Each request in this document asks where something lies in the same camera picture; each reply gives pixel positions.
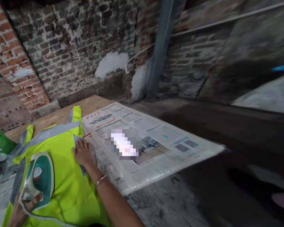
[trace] high-visibility vest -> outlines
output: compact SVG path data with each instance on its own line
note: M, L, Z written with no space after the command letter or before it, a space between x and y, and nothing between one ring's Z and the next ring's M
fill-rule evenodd
M31 157L47 151L52 158L55 189L47 207L33 211L41 216L52 216L63 222L80 226L99 223L110 227L111 221L86 170L74 158L72 148L83 137L81 108L75 106L65 125L53 125L32 139L34 126L29 125L20 138L18 149L11 156L18 164L13 192L2 226L7 226L16 195L23 188ZM28 217L23 226L58 226L54 221Z

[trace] silver bangle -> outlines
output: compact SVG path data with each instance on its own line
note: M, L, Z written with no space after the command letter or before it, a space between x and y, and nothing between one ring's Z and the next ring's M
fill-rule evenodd
M97 183L95 184L95 188L97 188L97 186L101 183L101 181L104 179L104 178L106 178L107 177L107 175L104 175L103 177L101 177L98 181L97 181Z

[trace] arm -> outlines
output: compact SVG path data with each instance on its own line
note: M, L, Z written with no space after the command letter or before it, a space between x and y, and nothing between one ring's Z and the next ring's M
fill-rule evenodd
M92 146L85 140L79 140L77 149L73 148L73 152L76 161L85 167L92 181L96 183L103 174L93 161ZM114 227L145 227L133 208L108 178L101 181L97 191Z

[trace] green and white iron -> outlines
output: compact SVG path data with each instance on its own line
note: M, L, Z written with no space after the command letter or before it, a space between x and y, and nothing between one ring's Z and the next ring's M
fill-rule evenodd
M23 199L31 200L41 192L42 199L34 210L48 206L54 191L54 183L54 167L49 153L44 151L33 155L25 177Z

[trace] plywood surface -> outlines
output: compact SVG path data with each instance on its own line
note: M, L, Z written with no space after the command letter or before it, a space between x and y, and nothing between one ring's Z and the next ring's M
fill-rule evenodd
M109 104L113 103L113 101L110 101L108 99L99 97L99 96L92 96L89 98L86 98L84 100L81 100L79 102L76 102L70 106L67 106L63 109L60 109L58 111L55 111L47 116L41 117L35 121L32 121L28 124L25 124L23 126L20 126L19 128L13 129L11 131L8 131L5 133L5 135L15 141L16 143L19 140L19 137L22 135L24 130L27 128L28 125L34 125L35 131L34 136L39 134L39 132L47 127L50 127L54 124L65 124L67 121L67 117L69 116L71 110L74 106L81 106L82 110L82 116L85 116L89 113L92 113L98 109L101 109Z

